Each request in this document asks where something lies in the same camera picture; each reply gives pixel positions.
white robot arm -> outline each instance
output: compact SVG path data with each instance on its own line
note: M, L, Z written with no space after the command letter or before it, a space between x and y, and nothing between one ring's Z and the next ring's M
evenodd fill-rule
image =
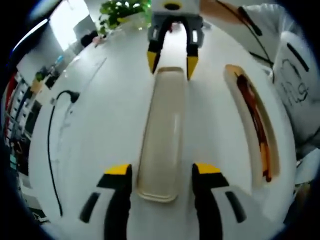
M149 68L155 72L167 30L173 22L181 22L186 31L187 79L190 80L198 63L198 48L203 44L203 19L199 15L199 0L153 0L152 20L148 30L149 48L147 58Z

black cable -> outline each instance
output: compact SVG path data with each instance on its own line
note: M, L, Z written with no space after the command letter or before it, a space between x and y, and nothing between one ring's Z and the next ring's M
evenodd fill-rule
M236 12L234 12L231 8L229 8L227 5L225 5L223 2L220 2L218 0L216 0L216 2L218 4L220 4L222 7L224 7L225 9L227 9L230 13L232 13L240 22L242 22L247 29L249 29L250 33L254 36L255 40L257 41L257 43L260 45L261 49L263 50L265 56L266 56L266 59L268 60L269 62L269 65L270 65L270 68L272 70L272 83L274 84L275 83L275 73L274 73L274 69L273 69L273 65L271 64L272 61L270 60L270 57L265 49L265 47L262 45L261 41L259 40L259 38L256 36L256 34L254 33L254 31L252 31L252 29L248 26L248 24L243 20L243 18L237 14Z
M271 65L274 65L274 63L273 63L272 61L268 61L268 59L266 59L265 57L263 57L263 56L261 56L261 55L259 55L259 54L256 54L256 53L254 53L254 52L252 52L252 51L249 51L249 53L250 53L252 56L254 56L255 58L260 59L260 60L266 62L266 63L269 64L269 65L270 65L270 64L271 64Z
M51 159L50 159L50 147L49 146L50 146L50 129L51 129L52 118L54 116L54 112L55 112L55 109L56 109L56 103L57 103L59 97L64 93L70 95L70 101L73 104L78 100L79 95L80 95L78 92L73 92L73 91L70 91L70 90L64 90L64 91L62 91L62 92L60 92L58 94L58 96L55 99L55 103L53 105L52 111L51 111L50 120L49 120L49 126L48 126L47 142L46 142L46 150L47 150L47 154L48 154L50 175L51 175L51 180L52 180L52 185L53 185L55 198L56 198L56 200L58 202L58 205L59 205L60 216L63 215L63 211L62 211L62 206L61 206L61 203L60 203L60 200L59 200L59 197L58 197L58 192L57 192L57 188L56 188L56 184L55 184L54 174L53 174L53 171L52 171Z

white table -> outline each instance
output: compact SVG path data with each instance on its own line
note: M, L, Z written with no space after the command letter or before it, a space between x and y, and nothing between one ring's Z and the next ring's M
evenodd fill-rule
M185 42L186 35L183 31L168 34L159 67L175 66L185 69ZM38 194L44 213L71 239L103 236L104 217L112 190L100 191L102 194L93 210L90 224L81 222L79 214L90 194L98 191L96 184L105 169L130 163L135 182L154 88L154 77L149 72L146 58L148 42L145 30L119 32L98 48L107 57L106 60L82 91L79 100L72 107L71 115L65 115L69 97L65 96L64 100L61 97L53 120L55 124L51 129L52 165L55 167L55 182L63 209L62 218L47 161L46 139L51 111L48 104L40 111L30 146L31 185ZM59 90L72 88L77 81L82 81L82 76L88 76L86 69L82 67L86 65L85 58L83 61L73 66L66 84L61 84ZM243 124L223 78L226 64L240 65L252 77L257 91L264 93L260 97L269 113L277 147L280 149L281 174L274 183L259 191L252 189ZM195 210L192 209L185 215L185 210L193 205L190 177L191 166L195 161L213 163L219 167L230 184L239 185L252 194L269 219L283 220L294 187L294 140L285 109L257 62L233 38L221 29L212 27L205 32L199 62L192 80L186 84L185 92L182 152L185 185L176 201L165 208L138 197L133 186L127 227L130 238L138 238L144 231L146 239L150 239L154 236L154 232L147 231L150 229L157 231L156 239L165 239L166 236L174 239L196 239L199 232ZM62 122L69 124L69 127L59 132ZM150 215L165 220L157 221L151 219Z

window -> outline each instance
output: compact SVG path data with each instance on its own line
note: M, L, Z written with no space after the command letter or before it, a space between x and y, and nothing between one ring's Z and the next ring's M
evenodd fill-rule
M77 41L74 27L88 15L84 0L63 0L54 10L50 25L63 51Z

power cord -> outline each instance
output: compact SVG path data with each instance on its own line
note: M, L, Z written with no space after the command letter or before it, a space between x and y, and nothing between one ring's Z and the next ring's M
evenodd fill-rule
M218 4L220 4L222 7L224 7L225 9L227 9L230 13L232 13L241 23L243 23L247 29L249 29L250 33L252 34L252 36L255 38L255 40L257 41L257 43L260 45L261 49L263 50L264 54L265 54L265 57L266 59L268 60L269 62L269 66L272 70L272 83L274 84L275 83L275 73L274 73L274 69L273 69L273 65L271 64L271 60L270 60L270 57L265 49L265 47L262 45L261 41L259 40L259 38L256 36L256 34L254 33L254 31L252 31L252 29L248 26L248 24L243 20L243 18L237 14L236 12L234 12L231 8L229 8L227 5L225 5L223 2L220 2L218 0L216 0L216 2Z
M55 112L55 109L56 109L56 103L59 99L59 97L62 95L62 94L69 94L70 95L70 101L71 103L75 103L79 96L80 96L80 93L78 92L74 92L74 91L70 91L70 90L64 90L62 92L60 92L58 94L58 96L56 97L55 99L55 103L53 105L53 108L52 108L52 111L51 111L51 115L50 115L50 120L49 120L49 127L48 127L48 134L47 134L47 142L46 142L46 150L47 150L47 154L48 154L48 162L49 162L49 169L50 169L50 174L51 174L51 180L52 180L52 185L53 185L53 190L54 190L54 194L55 194L55 198L58 202L58 205L59 205L59 211L60 211L60 216L62 217L63 215L63 211L62 211L62 206L61 206L61 203L60 203L60 200L59 200L59 197L58 197L58 192L57 192L57 188L56 188L56 184L55 184L55 179L54 179L54 174L53 174L53 171L52 171L52 165L51 165L51 158L50 158L50 130L51 130L51 123L52 123L52 118L54 116L54 112Z

